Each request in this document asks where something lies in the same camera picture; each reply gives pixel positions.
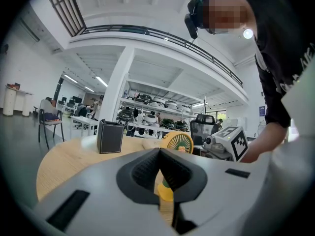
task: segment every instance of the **round wooden table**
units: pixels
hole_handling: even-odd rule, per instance
[[[99,154],[96,136],[86,136],[65,141],[53,147],[42,160],[36,180],[37,197],[40,201],[57,186],[67,181],[86,167],[105,160],[123,156],[148,148],[158,147],[160,140],[123,136],[120,153]],[[158,194],[158,184],[163,175],[158,173],[154,193]],[[172,223],[174,205],[160,199],[160,212],[164,220]]]

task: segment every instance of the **white cylinder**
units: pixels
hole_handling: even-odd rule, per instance
[[[23,116],[30,116],[30,104],[31,104],[32,95],[25,94],[24,96],[24,102],[23,102]]]
[[[15,103],[16,91],[6,88],[4,96],[3,114],[5,116],[12,116],[14,103]]]

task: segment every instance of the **ceiling light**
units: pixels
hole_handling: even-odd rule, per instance
[[[92,89],[89,89],[88,87],[85,87],[86,89],[90,90],[91,92],[94,92]]]
[[[108,87],[108,85],[98,76],[96,76],[95,78],[97,78],[104,86]]]
[[[254,35],[253,31],[251,29],[246,29],[244,32],[243,32],[243,36],[244,38],[246,39],[250,39],[252,36]]]
[[[78,83],[77,81],[75,81],[74,79],[70,78],[68,75],[64,74],[65,77],[67,77],[68,79],[72,80],[75,83]]]
[[[204,103],[200,103],[200,104],[194,105],[193,108],[200,107],[200,106],[203,106],[203,105],[204,105]]]

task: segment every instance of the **yellow fan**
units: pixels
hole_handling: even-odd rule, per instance
[[[160,147],[172,148],[183,153],[191,154],[193,151],[193,142],[187,133],[172,131],[163,137]],[[162,183],[157,186],[157,191],[163,200],[169,202],[174,201],[174,193],[164,178]]]

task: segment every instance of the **blue sign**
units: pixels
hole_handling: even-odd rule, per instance
[[[266,111],[265,111],[265,106],[259,107],[259,116],[265,116]]]

